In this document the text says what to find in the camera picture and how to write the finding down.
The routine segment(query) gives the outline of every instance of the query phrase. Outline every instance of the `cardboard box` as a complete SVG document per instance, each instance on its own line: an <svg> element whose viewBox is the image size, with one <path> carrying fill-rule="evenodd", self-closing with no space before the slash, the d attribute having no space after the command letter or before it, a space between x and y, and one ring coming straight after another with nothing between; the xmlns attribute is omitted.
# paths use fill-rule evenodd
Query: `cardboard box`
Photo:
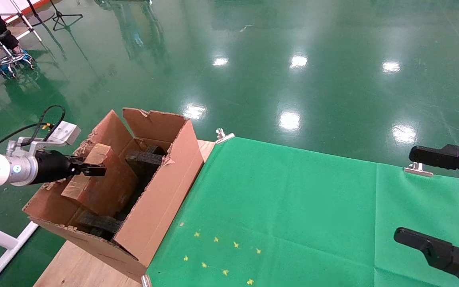
<svg viewBox="0 0 459 287"><path fill-rule="evenodd" d="M22 210L31 221L140 282L195 181L203 158L190 120L177 114L130 108L124 108L123 114L133 136L111 111L75 152L91 161L104 162L106 176L79 175L44 184ZM124 201L137 181L125 156L149 145L158 145L167 154L113 239L109 242L84 232L76 222L79 214L88 210L112 216L116 209L104 205ZM97 195L102 198L91 198Z"/></svg>

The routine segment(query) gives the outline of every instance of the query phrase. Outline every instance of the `cardboard box flap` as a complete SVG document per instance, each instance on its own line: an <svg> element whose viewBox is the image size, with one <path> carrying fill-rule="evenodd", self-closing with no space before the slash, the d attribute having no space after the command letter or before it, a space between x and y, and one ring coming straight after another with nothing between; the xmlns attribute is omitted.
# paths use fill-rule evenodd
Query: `cardboard box flap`
<svg viewBox="0 0 459 287"><path fill-rule="evenodd" d="M27 215L53 223L68 224L78 206L61 196L69 180L45 183L22 208Z"/></svg>
<svg viewBox="0 0 459 287"><path fill-rule="evenodd" d="M103 144L109 145L119 155L131 140L133 136L124 122L111 110L75 150L75 154L87 156L95 144Z"/></svg>
<svg viewBox="0 0 459 287"><path fill-rule="evenodd" d="M31 216L29 216L29 219L54 234L71 241L135 281L139 282L140 277L146 272L146 267L139 264L131 254L107 240L77 231L71 226L65 227L64 225L46 222Z"/></svg>
<svg viewBox="0 0 459 287"><path fill-rule="evenodd" d="M157 250L147 246L148 243L160 244L202 166L203 158L190 120L178 133L169 156L175 163L159 167L113 237L145 266Z"/></svg>
<svg viewBox="0 0 459 287"><path fill-rule="evenodd" d="M173 142L186 122L183 116L158 111L124 108L124 118L137 138Z"/></svg>

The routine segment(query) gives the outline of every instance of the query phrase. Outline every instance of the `glossy floor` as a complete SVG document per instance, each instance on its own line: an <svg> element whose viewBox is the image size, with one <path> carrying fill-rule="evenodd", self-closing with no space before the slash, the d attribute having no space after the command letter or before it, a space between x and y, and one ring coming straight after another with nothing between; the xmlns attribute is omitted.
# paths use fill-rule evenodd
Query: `glossy floor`
<svg viewBox="0 0 459 287"><path fill-rule="evenodd" d="M138 107L190 117L202 140L221 127L400 166L413 145L459 145L459 0L64 0L58 7L84 18L60 31L37 27L45 47L33 36L22 40L39 69L0 78L0 138L61 104L65 119L82 128L78 141L110 109ZM18 235L27 223L20 209L36 189L0 188L0 229ZM0 286L31 286L61 243L40 230Z"/></svg>

